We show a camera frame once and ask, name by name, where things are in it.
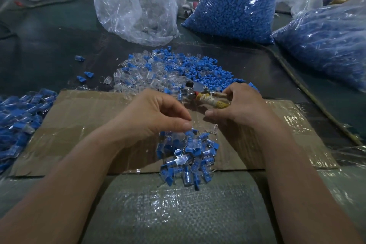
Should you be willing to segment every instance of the left hand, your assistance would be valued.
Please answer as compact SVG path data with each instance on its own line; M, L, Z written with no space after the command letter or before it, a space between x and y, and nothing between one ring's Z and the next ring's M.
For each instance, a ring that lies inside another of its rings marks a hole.
M146 89L96 132L107 144L122 149L160 131L186 132L192 128L191 120L188 110L174 97Z

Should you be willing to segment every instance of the cardboard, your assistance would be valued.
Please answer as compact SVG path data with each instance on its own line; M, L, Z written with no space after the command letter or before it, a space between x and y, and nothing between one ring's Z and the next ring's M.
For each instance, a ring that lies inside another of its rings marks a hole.
M14 163L12 176L44 176L90 132L115 117L130 100L123 94L97 91L62 90L42 126L34 133L25 151ZM296 142L318 168L338 165L295 104L288 100L267 100L273 111L291 127ZM186 103L194 128L204 131L212 126L204 116L206 105ZM254 131L231 121L219 124L210 139L220 144L215 158L216 170L264 169L262 152ZM123 172L159 172L155 148L158 136L122 150L109 170Z

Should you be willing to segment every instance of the forearm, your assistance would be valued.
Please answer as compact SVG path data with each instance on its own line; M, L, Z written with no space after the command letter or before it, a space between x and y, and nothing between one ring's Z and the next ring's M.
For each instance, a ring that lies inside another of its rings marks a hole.
M76 243L117 150L93 132L0 220L2 243Z
M256 128L276 218L286 243L363 243L286 124Z

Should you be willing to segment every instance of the right hand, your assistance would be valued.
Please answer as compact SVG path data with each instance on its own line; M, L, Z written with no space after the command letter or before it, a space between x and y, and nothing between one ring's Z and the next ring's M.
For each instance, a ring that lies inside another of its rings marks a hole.
M209 109L205 115L213 119L231 119L254 129L268 125L270 121L279 120L277 115L266 104L261 94L246 83L233 83L224 91L232 96L231 105L225 109Z

